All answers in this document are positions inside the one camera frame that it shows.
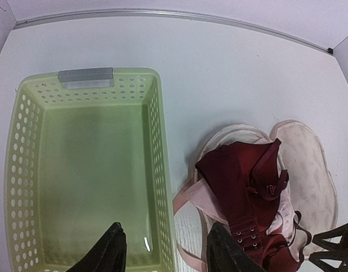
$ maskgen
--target metal edge trim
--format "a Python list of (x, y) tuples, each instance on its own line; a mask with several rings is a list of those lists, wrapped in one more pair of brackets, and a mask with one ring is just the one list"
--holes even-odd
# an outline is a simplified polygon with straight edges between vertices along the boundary
[(275, 31), (270, 28), (262, 27), (259, 25), (220, 17), (214, 15), (199, 14), (193, 12), (184, 12), (184, 11), (172, 11), (172, 10), (149, 10), (149, 9), (140, 9), (140, 8), (114, 8), (114, 9), (105, 9), (105, 10), (92, 10), (92, 11), (78, 11), (78, 12), (67, 12), (61, 14), (53, 14), (48, 16), (41, 16), (32, 18), (29, 20), (18, 21), (14, 29), (21, 29), (24, 27), (36, 26), (39, 24), (45, 23), (54, 23), (64, 20), (74, 20), (74, 19), (84, 19), (84, 18), (97, 18), (97, 17), (110, 17), (110, 16), (147, 16), (147, 17), (165, 17), (165, 18), (179, 18), (179, 19), (188, 19), (188, 20), (197, 20), (202, 22), (210, 22), (216, 24), (223, 24), (226, 26), (240, 27), (245, 29), (250, 29), (253, 31), (265, 33), (275, 37), (280, 37), (282, 39), (293, 41), (298, 44), (305, 45), (307, 47), (316, 49), (318, 51), (328, 53), (326, 48), (323, 48), (319, 45), (313, 44), (309, 41), (305, 41), (295, 36), (285, 34), (280, 31)]

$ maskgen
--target black fabric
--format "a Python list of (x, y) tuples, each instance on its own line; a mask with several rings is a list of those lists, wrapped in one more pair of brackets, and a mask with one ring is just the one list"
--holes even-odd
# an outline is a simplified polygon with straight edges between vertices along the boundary
[[(341, 237), (339, 243), (327, 241), (335, 237)], [(328, 251), (312, 253), (309, 261), (325, 272), (348, 272), (348, 224), (314, 235), (313, 243)], [(341, 261), (341, 264), (334, 267), (323, 260)]]
[(207, 263), (208, 272), (265, 272), (219, 222), (207, 237)]
[(125, 272), (126, 235), (113, 223), (94, 247), (67, 272)]

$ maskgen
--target gray basket handle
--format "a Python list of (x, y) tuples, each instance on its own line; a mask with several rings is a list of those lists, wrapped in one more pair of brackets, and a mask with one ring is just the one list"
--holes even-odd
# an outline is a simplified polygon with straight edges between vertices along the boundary
[(113, 68), (60, 71), (58, 80), (67, 89), (113, 87)]

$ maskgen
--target maroon bra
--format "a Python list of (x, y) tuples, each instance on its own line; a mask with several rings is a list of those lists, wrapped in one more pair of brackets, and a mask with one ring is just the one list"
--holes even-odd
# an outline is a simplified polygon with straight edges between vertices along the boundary
[[(296, 271), (282, 235), (266, 235), (279, 206), (279, 196), (288, 183), (288, 173), (278, 175), (279, 139), (269, 144), (235, 142), (208, 152), (196, 164), (219, 201), (232, 237), (245, 252), (268, 271)], [(295, 270), (277, 270), (283, 259)]]

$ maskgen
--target laundry basket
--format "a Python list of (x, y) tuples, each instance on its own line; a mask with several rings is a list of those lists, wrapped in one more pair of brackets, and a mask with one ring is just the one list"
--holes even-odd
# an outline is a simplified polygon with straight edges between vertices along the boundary
[(175, 270), (155, 71), (84, 69), (25, 79), (11, 119), (5, 183), (13, 272), (66, 271), (113, 222), (126, 233), (126, 271)]

